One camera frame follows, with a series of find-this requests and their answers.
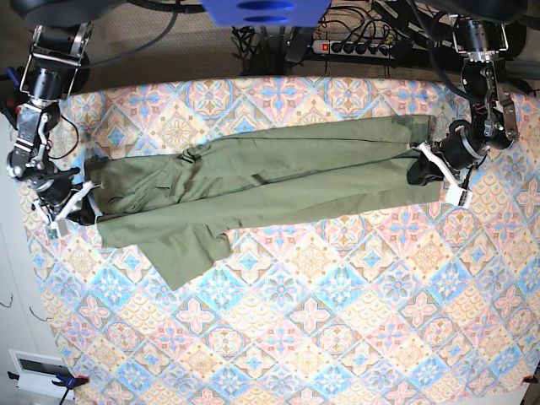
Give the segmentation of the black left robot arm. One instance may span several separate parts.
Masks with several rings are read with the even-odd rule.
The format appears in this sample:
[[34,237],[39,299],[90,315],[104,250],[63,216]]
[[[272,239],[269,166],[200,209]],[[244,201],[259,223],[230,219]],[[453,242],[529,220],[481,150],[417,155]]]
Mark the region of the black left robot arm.
[[[447,136],[440,141],[426,141],[413,146],[425,151],[408,170],[408,183],[425,186],[430,182],[454,180],[460,170],[480,167],[491,149],[504,150],[519,138],[516,108],[510,95],[505,59],[508,50],[505,27],[490,21],[472,19],[460,14],[448,16],[450,26],[438,27],[445,15],[438,12],[429,18],[410,3],[416,21],[427,35],[429,60],[445,86],[469,103],[470,120],[456,120]],[[465,57],[461,87],[446,76],[435,55],[445,41],[453,41],[456,52]]]

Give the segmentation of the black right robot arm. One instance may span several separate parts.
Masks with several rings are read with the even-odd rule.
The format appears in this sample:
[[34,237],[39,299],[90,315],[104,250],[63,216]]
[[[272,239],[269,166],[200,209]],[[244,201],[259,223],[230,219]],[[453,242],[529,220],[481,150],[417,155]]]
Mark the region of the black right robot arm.
[[73,90],[88,61],[85,53],[91,23],[70,27],[35,27],[24,71],[8,73],[23,103],[16,114],[18,136],[7,157],[8,175],[37,195],[34,209],[50,226],[67,219],[82,226],[95,222],[89,193],[92,182],[74,183],[80,169],[59,170],[50,156],[51,132],[63,120],[60,101]]

